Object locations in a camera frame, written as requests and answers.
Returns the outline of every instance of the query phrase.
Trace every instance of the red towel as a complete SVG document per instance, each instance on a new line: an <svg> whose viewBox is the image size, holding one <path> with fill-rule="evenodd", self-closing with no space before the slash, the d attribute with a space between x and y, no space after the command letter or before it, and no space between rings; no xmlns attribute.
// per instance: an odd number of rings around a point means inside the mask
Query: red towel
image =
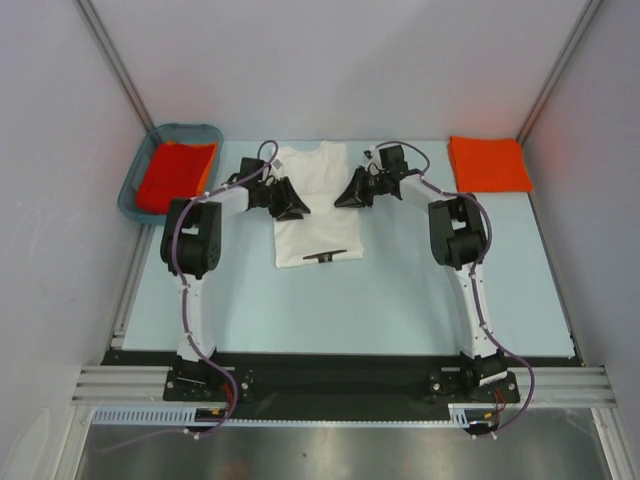
<svg viewBox="0 0 640 480"><path fill-rule="evenodd" d="M138 188L136 205L150 213L166 214L174 198L202 194L217 147L217 143L160 145Z"/></svg>
<svg viewBox="0 0 640 480"><path fill-rule="evenodd" d="M451 137L449 159L459 192L530 192L520 144L512 138Z"/></svg>

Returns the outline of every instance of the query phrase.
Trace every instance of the teal plastic bin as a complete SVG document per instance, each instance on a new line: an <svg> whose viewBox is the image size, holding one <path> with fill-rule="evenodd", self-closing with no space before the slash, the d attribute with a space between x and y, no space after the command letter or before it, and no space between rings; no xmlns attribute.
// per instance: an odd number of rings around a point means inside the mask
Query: teal plastic bin
<svg viewBox="0 0 640 480"><path fill-rule="evenodd" d="M151 157L153 157L156 148L168 141L189 145L208 144L214 142L218 143L216 155L213 159L213 166L211 167L209 178L207 179L207 190L211 190L213 187L223 142L220 130L206 124L167 123L165 125L161 125L144 137L144 140L133 159L131 168L129 168L127 178L124 180L122 189L120 190L120 195L118 195L118 208L124 215L136 222L151 225L164 225L167 216L149 213L138 208L136 205L136 195L138 193L138 187L142 183L142 179L147 172L149 163L151 163Z"/></svg>

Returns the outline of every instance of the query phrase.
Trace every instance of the orange cloth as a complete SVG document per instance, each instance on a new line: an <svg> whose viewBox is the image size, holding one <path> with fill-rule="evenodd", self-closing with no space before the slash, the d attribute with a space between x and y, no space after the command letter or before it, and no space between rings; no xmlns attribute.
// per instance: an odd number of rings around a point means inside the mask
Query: orange cloth
<svg viewBox="0 0 640 480"><path fill-rule="evenodd" d="M520 144L512 138L451 137L449 159L459 192L530 192Z"/></svg>
<svg viewBox="0 0 640 480"><path fill-rule="evenodd" d="M136 205L150 213L166 214L174 198L202 194L217 148L217 143L184 145L167 142L160 145L138 188Z"/></svg>

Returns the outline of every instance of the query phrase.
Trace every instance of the gray wall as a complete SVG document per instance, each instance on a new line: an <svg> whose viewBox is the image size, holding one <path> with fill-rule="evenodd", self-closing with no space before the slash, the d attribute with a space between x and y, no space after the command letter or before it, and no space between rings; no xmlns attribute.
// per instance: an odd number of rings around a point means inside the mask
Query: gray wall
<svg viewBox="0 0 640 480"><path fill-rule="evenodd" d="M96 0L157 123L515 136L585 0Z"/></svg>
<svg viewBox="0 0 640 480"><path fill-rule="evenodd" d="M640 2L611 0L526 144L579 345L640 446Z"/></svg>
<svg viewBox="0 0 640 480"><path fill-rule="evenodd" d="M116 195L143 131L70 0L1 2L0 58L1 471L40 408L57 441L106 338L137 231Z"/></svg>

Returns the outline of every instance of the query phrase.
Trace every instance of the purple cable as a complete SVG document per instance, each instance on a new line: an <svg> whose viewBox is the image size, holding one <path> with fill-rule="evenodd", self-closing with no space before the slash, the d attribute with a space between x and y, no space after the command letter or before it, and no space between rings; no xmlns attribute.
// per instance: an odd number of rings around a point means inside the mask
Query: purple cable
<svg viewBox="0 0 640 480"><path fill-rule="evenodd" d="M261 173L263 173L267 168L269 168L271 166L271 164L273 163L273 161L276 158L276 155L278 154L278 142L276 142L275 140L266 140L264 142L262 142L262 144L260 145L260 148L258 149L258 158L260 158L260 153L262 152L262 149L268 145L268 144L272 144L274 146L274 150L273 150L273 154L271 155L271 158L264 164L264 166L262 168L260 168L258 171L252 173L251 175L244 177L241 180L238 180L235 183L232 183L230 185L225 185L222 187L217 188L216 190L212 191L209 194L205 194L205 195L200 195L198 197L193 198L185 207L185 209L182 211L182 213L180 214L180 216L178 217L178 221L176 222L176 228L173 232L173 238L172 238L172 242L171 242L171 263L173 264L173 267L176 270L176 273L178 274L178 276L180 277L180 280L182 282L182 285L185 287L185 289L182 292L182 327L184 329L184 333L187 335L187 340L189 342L189 345L191 346L191 348L193 348L193 350L196 352L196 355L198 355L198 357L200 357L200 359L202 361L204 361L207 365L209 365L211 368L217 370L218 372L222 373L227 380L229 380L229 383L231 383L231 388L233 390L233 400L231 402L231 405L229 405L229 409L227 411L227 414L220 419L220 421L214 425L213 427L211 427L210 429L204 431L204 432L200 432L197 435L196 438L207 438L210 435L212 435L218 428L220 428L227 420L229 420L229 418L231 417L231 415L233 415L233 412L236 409L236 406L238 404L238 384L236 383L235 379L233 378L233 376L231 376L224 368L222 368L221 366L217 365L215 362L211 361L211 359L209 357L207 357L204 353L202 353L202 350L200 350L200 348L198 347L198 345L194 342L193 337L191 336L191 330L189 329L189 319L188 319L188 308L187 308L187 304L188 304L188 287L189 287L189 283L187 282L187 277L185 277L184 272L182 270L180 270L180 265L178 264L178 235L180 233L180 230L182 229L182 224L184 223L184 219L186 218L187 214L189 213L189 210L191 210L193 208L193 206L198 203L201 202L203 200L206 200L207 198L213 197L221 192L224 192L225 190L229 190L232 188L236 188L236 187L240 187L243 184L245 184L246 182L248 182L249 180L256 178L258 175L260 175ZM90 441L90 448L92 451L99 453L99 454L105 454L105 453L109 453L109 452L113 452L115 450L119 450L121 448L125 448L131 445L135 445L138 442L147 440L148 438L153 438L153 437L157 437L159 435L164 435L167 433L185 433L185 430L183 428L167 428L167 429L163 429L163 430L156 430L153 432L149 432L146 433L144 435L140 435L139 437L136 438L132 438L130 440L125 440L124 442L120 442L117 443L115 445L111 445L109 447L105 447L105 448L96 448L93 445L93 440Z"/></svg>
<svg viewBox="0 0 640 480"><path fill-rule="evenodd" d="M385 145L404 145L405 147L410 148L422 158L424 158L424 160L427 162L427 165L420 171L422 175L427 173L427 170L431 168L431 160L429 159L429 157L427 157L427 154L420 150L418 147L411 145L408 142L403 142L402 140L389 140L388 142L379 143L378 145L376 145L376 148L384 147Z"/></svg>
<svg viewBox="0 0 640 480"><path fill-rule="evenodd" d="M482 330L487 335L487 338L491 341L491 343L493 343L497 348L501 349L505 354L507 354L508 356L510 356L511 358L513 358L514 360L522 364L522 366L524 366L527 369L527 371L529 372L529 376L531 377L531 387L529 388L529 393L527 394L527 398L522 404L522 408L518 410L518 413L516 413L516 415L508 423L496 429L496 432L500 432L502 430L505 430L509 426L513 425L516 422L516 420L518 420L518 418L520 418L524 414L524 412L526 412L527 409L529 408L529 405L531 404L531 400L533 399L533 391L536 386L536 376L529 362L527 362L520 355L506 349L498 341L498 339L493 336L493 334L487 328L487 322L484 318L484 314L482 313L482 306L480 305L480 294L478 292L478 283L476 280L475 273L478 265L480 265L484 260L484 258L486 257L487 252L491 247L491 242L493 240L493 229L491 228L491 221L489 220L489 214L487 213L486 209L482 206L482 204L478 202L478 200L472 195L469 195L466 193L459 193L459 192L445 192L444 190L441 190L435 185L427 182L424 178L421 178L420 180L424 186L442 195L443 197L458 197L458 198L463 198L465 200L469 200L478 208L478 210L480 211L480 214L484 218L485 224L487 225L487 245L485 246L484 250L480 253L476 261L473 262L473 264L471 265L471 268L469 269L469 277L471 278L471 289L473 291L473 301L476 305L476 310L478 312L478 319L480 320L480 328L482 328Z"/></svg>

